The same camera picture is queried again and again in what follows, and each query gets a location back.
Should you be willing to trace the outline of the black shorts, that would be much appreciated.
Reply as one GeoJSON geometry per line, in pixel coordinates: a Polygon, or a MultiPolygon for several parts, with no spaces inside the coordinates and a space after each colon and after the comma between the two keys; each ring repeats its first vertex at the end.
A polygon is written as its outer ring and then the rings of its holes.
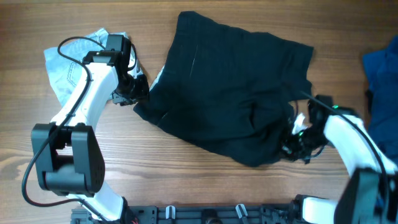
{"type": "Polygon", "coordinates": [[[149,100],[134,111],[166,133],[238,163],[273,164],[294,118],[291,102],[312,90],[312,55],[311,46],[183,11],[149,100]]]}

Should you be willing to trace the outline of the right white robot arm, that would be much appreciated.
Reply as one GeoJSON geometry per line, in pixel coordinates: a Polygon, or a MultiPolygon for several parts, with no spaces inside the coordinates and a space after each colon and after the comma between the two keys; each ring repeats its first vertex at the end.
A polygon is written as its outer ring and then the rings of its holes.
{"type": "Polygon", "coordinates": [[[285,216],[289,223],[397,223],[397,165],[388,159],[351,109],[330,96],[311,96],[309,127],[295,124],[281,143],[284,159],[311,159],[333,146],[349,174],[339,201],[298,195],[285,216]]]}

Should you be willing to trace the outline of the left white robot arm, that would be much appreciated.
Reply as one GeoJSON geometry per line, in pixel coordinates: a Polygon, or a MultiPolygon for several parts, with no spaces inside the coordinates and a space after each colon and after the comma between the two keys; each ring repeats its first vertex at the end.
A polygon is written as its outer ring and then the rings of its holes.
{"type": "Polygon", "coordinates": [[[134,45],[123,35],[108,35],[100,51],[89,51],[77,64],[83,71],[68,101],[51,122],[37,123],[31,132],[34,156],[22,179],[22,196],[36,207],[78,202],[95,223],[138,223],[127,200],[104,180],[95,129],[110,96],[120,106],[147,101],[147,77],[139,70],[134,45]],[[44,204],[29,198],[33,168],[40,188],[63,200],[44,204]]]}

